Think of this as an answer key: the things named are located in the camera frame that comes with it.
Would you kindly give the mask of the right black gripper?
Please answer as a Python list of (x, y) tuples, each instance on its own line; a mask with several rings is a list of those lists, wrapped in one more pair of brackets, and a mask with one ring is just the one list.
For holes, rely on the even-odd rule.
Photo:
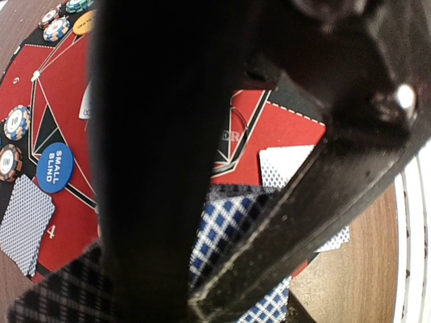
[[(229, 322), (430, 139), (429, 1), (99, 1), (92, 173), (121, 322)], [(306, 111), (326, 129), (189, 290), (212, 180)]]

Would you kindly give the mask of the card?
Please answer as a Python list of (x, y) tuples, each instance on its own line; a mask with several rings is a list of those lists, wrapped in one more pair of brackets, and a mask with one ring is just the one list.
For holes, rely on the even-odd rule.
[(92, 82), (89, 81), (81, 100), (78, 114), (80, 120), (88, 120), (91, 117), (91, 84)]
[(1, 250), (25, 276), (34, 277), (42, 237), (55, 212), (52, 198), (22, 175), (1, 222)]
[[(314, 147), (315, 145), (294, 145), (260, 150), (258, 156), (263, 186), (283, 188), (299, 170)], [(350, 227), (346, 226), (315, 252), (337, 250), (349, 241)]]

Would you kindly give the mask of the orange big blind button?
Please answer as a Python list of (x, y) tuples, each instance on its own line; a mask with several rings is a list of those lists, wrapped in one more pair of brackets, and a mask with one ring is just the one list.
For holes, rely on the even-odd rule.
[(78, 36), (83, 36), (90, 32), (94, 25), (96, 10), (85, 12), (80, 16), (73, 25), (73, 33)]

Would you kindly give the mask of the green chips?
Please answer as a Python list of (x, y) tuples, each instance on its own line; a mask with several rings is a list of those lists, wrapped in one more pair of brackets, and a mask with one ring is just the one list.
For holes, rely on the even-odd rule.
[(87, 10), (94, 4), (94, 0), (68, 0), (66, 3), (67, 13), (79, 13)]

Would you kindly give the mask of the white chips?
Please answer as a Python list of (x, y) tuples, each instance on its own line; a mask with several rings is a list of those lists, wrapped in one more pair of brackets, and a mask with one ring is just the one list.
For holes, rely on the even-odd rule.
[(62, 39), (70, 29), (70, 22), (65, 17), (54, 20), (44, 29), (43, 38), (47, 42), (55, 42)]
[(31, 124), (31, 114), (27, 106), (18, 105), (8, 114), (3, 132), (11, 141), (19, 141), (28, 132)]

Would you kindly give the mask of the red black chips seat seven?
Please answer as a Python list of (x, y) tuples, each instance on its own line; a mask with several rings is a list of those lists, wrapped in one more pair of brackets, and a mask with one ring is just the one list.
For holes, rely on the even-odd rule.
[(46, 12), (39, 20), (38, 26), (40, 29), (45, 29), (53, 21), (57, 20), (61, 15), (61, 10), (59, 8), (51, 9)]

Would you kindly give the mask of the blue small blind button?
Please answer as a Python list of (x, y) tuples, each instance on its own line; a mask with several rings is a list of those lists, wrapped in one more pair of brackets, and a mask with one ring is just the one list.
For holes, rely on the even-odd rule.
[(36, 167), (36, 179), (44, 192), (54, 194), (69, 184), (73, 171), (74, 158), (71, 149), (66, 144), (57, 142), (42, 152)]

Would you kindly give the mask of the red black chips seat five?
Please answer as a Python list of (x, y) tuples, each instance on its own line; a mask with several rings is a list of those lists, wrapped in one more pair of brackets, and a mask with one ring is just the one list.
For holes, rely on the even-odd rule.
[(1, 180), (14, 182), (22, 170), (23, 159), (21, 150), (8, 144), (1, 150)]

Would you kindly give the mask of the blue playing card deck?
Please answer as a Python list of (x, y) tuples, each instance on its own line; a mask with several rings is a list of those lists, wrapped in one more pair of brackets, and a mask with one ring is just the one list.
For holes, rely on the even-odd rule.
[[(274, 188), (213, 185), (191, 249), (189, 290), (194, 291), (222, 256), (260, 218)], [(103, 267), (98, 242), (79, 258), (27, 290), (8, 309), (7, 322), (122, 322), (112, 281)]]

